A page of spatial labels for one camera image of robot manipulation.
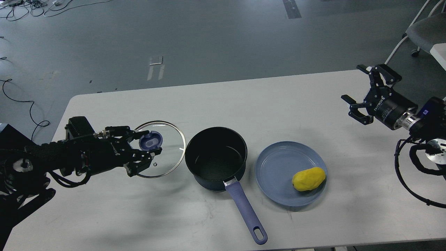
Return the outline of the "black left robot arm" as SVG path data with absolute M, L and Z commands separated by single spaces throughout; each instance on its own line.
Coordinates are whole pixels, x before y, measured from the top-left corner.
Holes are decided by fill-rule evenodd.
M 84 116 L 70 118 L 65 130 L 65 140 L 1 149 L 1 248 L 17 224 L 54 197 L 51 178 L 73 189 L 116 167 L 132 177 L 162 152 L 162 135 L 156 131 L 120 126 L 96 133 Z

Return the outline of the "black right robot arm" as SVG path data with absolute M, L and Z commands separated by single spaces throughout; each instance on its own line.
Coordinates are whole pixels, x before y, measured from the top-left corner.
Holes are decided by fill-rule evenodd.
M 408 156 L 417 170 L 427 175 L 445 177 L 445 101 L 432 97 L 425 105 L 418 106 L 399 94 L 394 86 L 402 77 L 386 64 L 378 64 L 368 69 L 357 65 L 370 80 L 370 89 L 362 102 L 349 95 L 341 99 L 349 105 L 349 116 L 360 124 L 373 123 L 375 119 L 390 130 L 404 128 L 409 136 L 397 142 L 394 153 L 394 167 L 402 186 L 415 198 L 428 206 L 445 208 L 444 203 L 422 197 L 411 190 L 400 172 L 399 157 L 403 147 L 412 146 Z

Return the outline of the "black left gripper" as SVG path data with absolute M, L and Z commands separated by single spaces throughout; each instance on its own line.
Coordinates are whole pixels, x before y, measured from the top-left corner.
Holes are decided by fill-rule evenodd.
M 100 174 L 125 165 L 127 175 L 133 177 L 146 170 L 154 156 L 161 154 L 162 148 L 148 151 L 132 149 L 129 140 L 140 139 L 144 133 L 131 130 L 129 126 L 117 126 L 105 127 L 106 138 L 84 137 L 82 173 Z

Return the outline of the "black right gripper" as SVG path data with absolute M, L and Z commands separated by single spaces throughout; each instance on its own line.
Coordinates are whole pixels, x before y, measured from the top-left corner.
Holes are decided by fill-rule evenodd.
M 341 99 L 349 105 L 348 115 L 364 125 L 373 123 L 376 118 L 390 130 L 402 127 L 404 114 L 414 113 L 418 108 L 414 102 L 392 89 L 402 80 L 402 76 L 387 64 L 371 66 L 369 70 L 363 64 L 356 68 L 368 75 L 370 90 L 362 103 L 357 103 L 349 95 L 341 95 Z M 368 115 L 360 112 L 362 108 L 366 108 Z

